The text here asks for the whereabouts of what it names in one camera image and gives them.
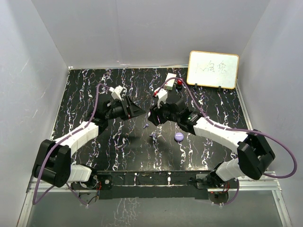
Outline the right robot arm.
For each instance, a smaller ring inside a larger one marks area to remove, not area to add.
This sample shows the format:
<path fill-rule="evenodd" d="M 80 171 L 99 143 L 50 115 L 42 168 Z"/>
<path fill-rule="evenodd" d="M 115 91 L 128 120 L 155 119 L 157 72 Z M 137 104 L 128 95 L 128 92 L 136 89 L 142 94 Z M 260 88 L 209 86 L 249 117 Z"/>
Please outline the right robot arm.
<path fill-rule="evenodd" d="M 258 131 L 238 132 L 217 128 L 201 113 L 191 111 L 183 100 L 155 104 L 148 120 L 155 126 L 175 122 L 181 130 L 217 142 L 237 154 L 237 158 L 219 163 L 207 176 L 194 183 L 221 188 L 231 179 L 247 176 L 258 180 L 275 159 L 275 154 Z"/>

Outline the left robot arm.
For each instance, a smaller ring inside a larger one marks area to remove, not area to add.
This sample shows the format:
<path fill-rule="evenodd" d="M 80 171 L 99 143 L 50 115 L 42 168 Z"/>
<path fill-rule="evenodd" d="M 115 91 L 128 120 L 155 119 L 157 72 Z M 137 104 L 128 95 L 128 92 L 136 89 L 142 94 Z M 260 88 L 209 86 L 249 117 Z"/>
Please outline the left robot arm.
<path fill-rule="evenodd" d="M 41 142 L 32 176 L 55 187 L 80 182 L 88 189 L 94 188 L 98 177 L 93 174 L 92 168 L 72 164 L 72 156 L 86 143 L 101 135 L 110 120 L 120 118 L 126 121 L 143 114 L 145 111 L 129 96 L 105 102 L 98 101 L 80 126 L 56 140 Z"/>

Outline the purple round earbud case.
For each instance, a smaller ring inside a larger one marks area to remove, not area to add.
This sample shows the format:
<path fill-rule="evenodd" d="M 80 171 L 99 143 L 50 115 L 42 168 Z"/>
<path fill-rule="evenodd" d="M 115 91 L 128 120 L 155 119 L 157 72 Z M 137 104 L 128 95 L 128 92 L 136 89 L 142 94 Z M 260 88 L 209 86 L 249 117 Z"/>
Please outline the purple round earbud case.
<path fill-rule="evenodd" d="M 177 132 L 174 135 L 174 140 L 177 141 L 177 142 L 182 142 L 184 140 L 184 134 L 181 133 L 181 132 Z"/>

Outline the white cardboard box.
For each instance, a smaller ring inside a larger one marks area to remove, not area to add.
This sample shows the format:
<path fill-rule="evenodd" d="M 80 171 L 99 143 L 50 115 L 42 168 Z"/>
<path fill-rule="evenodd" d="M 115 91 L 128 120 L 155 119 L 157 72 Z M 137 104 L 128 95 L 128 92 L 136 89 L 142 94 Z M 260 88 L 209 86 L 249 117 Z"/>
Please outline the white cardboard box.
<path fill-rule="evenodd" d="M 164 85 L 164 89 L 172 91 L 173 87 L 174 87 L 174 83 L 175 83 L 175 79 L 171 79 L 171 78 L 175 78 L 177 75 L 173 74 L 173 73 L 168 73 L 167 77 L 165 79 L 165 81 L 167 81 Z"/>

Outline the red emergency stop button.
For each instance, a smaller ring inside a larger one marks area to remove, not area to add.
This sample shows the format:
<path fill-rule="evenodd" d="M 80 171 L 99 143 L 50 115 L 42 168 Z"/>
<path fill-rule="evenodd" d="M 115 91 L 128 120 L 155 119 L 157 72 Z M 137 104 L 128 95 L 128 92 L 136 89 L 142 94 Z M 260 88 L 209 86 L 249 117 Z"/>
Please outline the red emergency stop button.
<path fill-rule="evenodd" d="M 178 79 L 176 83 L 176 90 L 181 91 L 183 88 L 183 82 L 182 80 Z"/>

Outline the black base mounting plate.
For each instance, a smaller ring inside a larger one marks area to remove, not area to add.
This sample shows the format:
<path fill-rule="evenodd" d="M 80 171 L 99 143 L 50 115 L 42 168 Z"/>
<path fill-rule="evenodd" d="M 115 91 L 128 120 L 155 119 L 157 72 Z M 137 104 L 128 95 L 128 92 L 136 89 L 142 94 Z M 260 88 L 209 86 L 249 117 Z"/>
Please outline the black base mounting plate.
<path fill-rule="evenodd" d="M 195 198 L 207 200 L 212 192 L 231 192 L 235 180 L 215 187 L 202 183 L 210 171 L 96 171 L 87 188 L 72 183 L 75 190 L 95 192 L 100 200 L 120 198 Z"/>

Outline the white whiteboard yellow frame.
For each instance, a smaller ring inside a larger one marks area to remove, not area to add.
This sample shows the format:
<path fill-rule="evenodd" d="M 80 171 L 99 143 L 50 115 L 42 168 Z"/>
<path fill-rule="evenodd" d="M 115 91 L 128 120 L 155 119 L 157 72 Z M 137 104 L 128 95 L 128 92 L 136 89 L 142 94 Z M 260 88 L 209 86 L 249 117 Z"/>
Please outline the white whiteboard yellow frame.
<path fill-rule="evenodd" d="M 191 51 L 187 84 L 235 89 L 239 60 L 236 54 Z"/>

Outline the aluminium frame rail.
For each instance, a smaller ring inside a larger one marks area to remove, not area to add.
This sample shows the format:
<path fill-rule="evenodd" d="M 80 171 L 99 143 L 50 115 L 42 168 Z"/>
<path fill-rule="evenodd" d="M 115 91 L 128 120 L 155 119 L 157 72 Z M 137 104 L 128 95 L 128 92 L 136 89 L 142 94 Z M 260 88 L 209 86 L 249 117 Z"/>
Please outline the aluminium frame rail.
<path fill-rule="evenodd" d="M 73 196 L 66 187 L 51 190 L 37 205 L 29 187 L 20 227 L 290 227 L 277 180 L 242 179 L 227 193 L 171 185 L 180 174 L 146 181 L 119 180 L 96 198 L 93 190 Z"/>

